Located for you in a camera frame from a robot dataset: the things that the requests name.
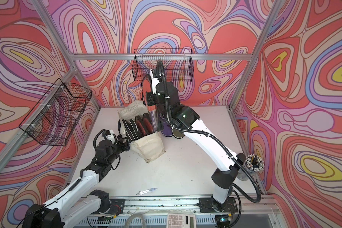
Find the purple ping pong paddle case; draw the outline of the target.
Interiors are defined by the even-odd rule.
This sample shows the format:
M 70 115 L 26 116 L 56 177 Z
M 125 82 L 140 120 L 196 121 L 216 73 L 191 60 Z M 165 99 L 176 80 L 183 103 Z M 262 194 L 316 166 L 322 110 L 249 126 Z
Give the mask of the purple ping pong paddle case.
M 162 125 L 161 133 L 165 137 L 173 137 L 173 130 L 171 129 L 170 125 L 167 123 L 166 119 L 163 115 L 159 115 L 159 120 Z

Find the olive ping pong paddle case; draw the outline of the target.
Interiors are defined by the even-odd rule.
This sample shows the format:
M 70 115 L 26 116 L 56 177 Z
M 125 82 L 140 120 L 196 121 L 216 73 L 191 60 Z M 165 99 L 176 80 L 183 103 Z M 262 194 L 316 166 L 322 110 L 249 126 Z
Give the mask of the olive ping pong paddle case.
M 173 133 L 174 138 L 176 138 L 176 139 L 182 139 L 185 136 L 183 132 L 181 132 L 175 128 L 172 129 L 172 133 Z

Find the cream canvas tote bag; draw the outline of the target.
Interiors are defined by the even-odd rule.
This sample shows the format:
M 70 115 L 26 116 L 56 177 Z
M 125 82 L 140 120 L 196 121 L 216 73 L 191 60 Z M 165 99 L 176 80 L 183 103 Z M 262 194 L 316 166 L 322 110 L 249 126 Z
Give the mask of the cream canvas tote bag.
M 150 163 L 166 153 L 163 142 L 158 133 L 152 133 L 143 136 L 138 140 L 132 140 L 129 133 L 126 132 L 125 120 L 130 121 L 136 116 L 142 116 L 148 113 L 146 106 L 142 101 L 134 101 L 126 108 L 118 111 L 120 129 L 119 134 L 130 139 L 130 150 L 136 152 L 146 163 Z

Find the clear red ping pong case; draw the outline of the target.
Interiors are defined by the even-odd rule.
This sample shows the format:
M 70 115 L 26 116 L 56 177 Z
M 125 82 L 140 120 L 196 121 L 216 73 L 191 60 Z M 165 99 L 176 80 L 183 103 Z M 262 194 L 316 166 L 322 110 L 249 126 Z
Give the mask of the clear red ping pong case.
M 141 81 L 141 87 L 143 93 L 142 100 L 149 112 L 154 132 L 160 132 L 159 112 L 157 109 L 156 97 L 152 91 L 152 80 L 150 74 L 147 74 L 143 77 Z

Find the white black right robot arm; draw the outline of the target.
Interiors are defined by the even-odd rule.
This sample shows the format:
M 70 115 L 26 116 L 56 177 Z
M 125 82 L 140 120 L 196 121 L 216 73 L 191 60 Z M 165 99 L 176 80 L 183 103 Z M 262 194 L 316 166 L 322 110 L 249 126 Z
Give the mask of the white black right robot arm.
M 230 150 L 208 129 L 200 116 L 189 106 L 182 105 L 177 88 L 166 80 L 163 69 L 148 70 L 144 79 L 149 82 L 148 87 L 142 87 L 145 99 L 152 98 L 154 105 L 167 126 L 193 140 L 216 164 L 216 171 L 211 178 L 214 191 L 211 197 L 212 208 L 221 212 L 226 204 L 230 192 L 239 191 L 252 203 L 261 201 L 261 191 L 243 164 L 244 154 L 237 154 Z M 239 172 L 247 175 L 256 191 L 256 197 L 251 197 L 234 183 Z

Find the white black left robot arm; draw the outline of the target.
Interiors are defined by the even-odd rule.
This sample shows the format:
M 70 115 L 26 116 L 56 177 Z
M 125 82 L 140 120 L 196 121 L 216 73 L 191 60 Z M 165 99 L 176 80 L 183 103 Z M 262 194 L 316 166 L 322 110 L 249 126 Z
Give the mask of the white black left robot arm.
M 20 222 L 23 228 L 73 228 L 92 213 L 106 214 L 112 204 L 109 193 L 92 190 L 106 175 L 117 169 L 114 161 L 130 150 L 128 136 L 101 130 L 93 140 L 95 156 L 79 177 L 45 203 L 33 204 Z

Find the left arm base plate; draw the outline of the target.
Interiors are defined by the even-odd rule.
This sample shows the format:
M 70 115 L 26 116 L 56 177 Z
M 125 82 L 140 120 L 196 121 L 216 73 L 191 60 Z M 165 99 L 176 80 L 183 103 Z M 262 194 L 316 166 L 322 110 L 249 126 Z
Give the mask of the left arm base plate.
M 110 198 L 110 206 L 106 212 L 93 212 L 92 215 L 110 214 L 110 215 L 120 215 L 124 211 L 125 199 Z

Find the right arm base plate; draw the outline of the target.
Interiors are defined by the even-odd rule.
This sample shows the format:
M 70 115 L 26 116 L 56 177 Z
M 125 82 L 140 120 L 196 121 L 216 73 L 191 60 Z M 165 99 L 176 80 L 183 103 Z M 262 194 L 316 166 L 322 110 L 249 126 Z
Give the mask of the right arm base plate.
M 224 203 L 219 203 L 213 197 L 199 198 L 196 204 L 201 213 L 231 213 L 238 212 L 238 206 L 234 197 L 228 197 Z

